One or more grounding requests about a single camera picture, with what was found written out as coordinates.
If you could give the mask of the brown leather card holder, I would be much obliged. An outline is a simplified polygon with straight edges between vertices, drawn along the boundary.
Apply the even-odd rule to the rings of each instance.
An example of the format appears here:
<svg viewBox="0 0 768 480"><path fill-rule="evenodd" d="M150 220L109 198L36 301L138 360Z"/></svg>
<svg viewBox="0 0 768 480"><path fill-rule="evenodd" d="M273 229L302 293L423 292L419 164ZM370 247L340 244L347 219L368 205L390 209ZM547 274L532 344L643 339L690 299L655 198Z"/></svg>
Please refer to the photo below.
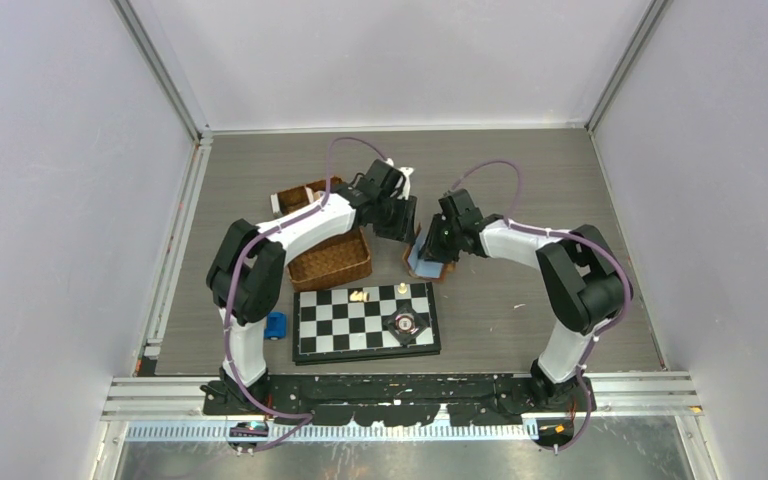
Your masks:
<svg viewBox="0 0 768 480"><path fill-rule="evenodd" d="M421 225L416 227L415 234L416 238L414 242L405 249L402 256L408 274L412 278L424 281L435 283L444 282L447 276L456 270L456 264L420 259L419 247L426 240L427 235L423 232Z"/></svg>

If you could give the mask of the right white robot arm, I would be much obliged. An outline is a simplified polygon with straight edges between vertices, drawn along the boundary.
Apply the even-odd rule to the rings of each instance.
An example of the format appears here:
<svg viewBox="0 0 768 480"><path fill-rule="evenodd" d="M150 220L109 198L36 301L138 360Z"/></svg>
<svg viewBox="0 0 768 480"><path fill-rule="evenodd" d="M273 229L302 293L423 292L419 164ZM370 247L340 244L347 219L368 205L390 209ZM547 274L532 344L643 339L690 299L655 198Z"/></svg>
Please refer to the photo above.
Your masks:
<svg viewBox="0 0 768 480"><path fill-rule="evenodd" d="M445 194L439 206L420 259L451 263L466 253L509 260L541 274L555 325L532 364L527 388L537 406L558 409L570 398L600 330L630 305L627 274L593 225L539 228L499 214L485 216L464 189Z"/></svg>

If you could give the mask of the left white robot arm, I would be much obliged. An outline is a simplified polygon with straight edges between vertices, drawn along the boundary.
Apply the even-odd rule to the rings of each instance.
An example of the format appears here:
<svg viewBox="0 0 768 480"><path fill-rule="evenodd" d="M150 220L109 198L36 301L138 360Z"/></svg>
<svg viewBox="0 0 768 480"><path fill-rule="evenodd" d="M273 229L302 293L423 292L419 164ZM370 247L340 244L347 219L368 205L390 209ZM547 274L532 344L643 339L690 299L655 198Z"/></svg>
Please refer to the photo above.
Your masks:
<svg viewBox="0 0 768 480"><path fill-rule="evenodd" d="M361 226L402 243L415 239L417 198L411 167L390 159L345 183L326 183L320 199L276 220L238 220L228 228L208 269L206 285L222 318L222 371L228 400L240 412L258 412L267 398L264 320L281 292L284 271L299 255Z"/></svg>

